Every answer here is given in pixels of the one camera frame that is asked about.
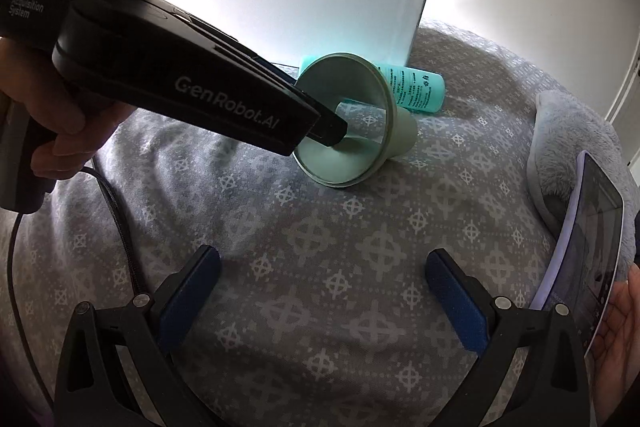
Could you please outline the person left hand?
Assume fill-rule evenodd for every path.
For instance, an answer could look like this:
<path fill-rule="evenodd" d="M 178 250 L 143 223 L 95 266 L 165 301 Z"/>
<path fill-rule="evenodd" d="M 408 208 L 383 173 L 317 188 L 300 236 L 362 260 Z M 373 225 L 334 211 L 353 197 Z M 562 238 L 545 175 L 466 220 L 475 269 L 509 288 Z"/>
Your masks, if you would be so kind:
<path fill-rule="evenodd" d="M 115 102 L 88 118 L 65 91 L 48 58 L 11 39 L 1 40 L 1 92 L 23 104 L 38 124 L 56 134 L 32 154 L 43 179 L 73 178 L 136 110 Z"/>

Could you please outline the person right hand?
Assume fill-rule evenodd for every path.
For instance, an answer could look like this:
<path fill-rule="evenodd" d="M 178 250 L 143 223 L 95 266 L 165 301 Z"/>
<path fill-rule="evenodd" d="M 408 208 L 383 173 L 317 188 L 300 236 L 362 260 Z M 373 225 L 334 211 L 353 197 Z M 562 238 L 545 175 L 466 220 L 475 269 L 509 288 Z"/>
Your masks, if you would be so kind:
<path fill-rule="evenodd" d="M 614 283 L 592 352 L 594 413 L 597 425 L 604 426 L 639 378 L 639 267 L 635 263 L 625 282 Z"/>

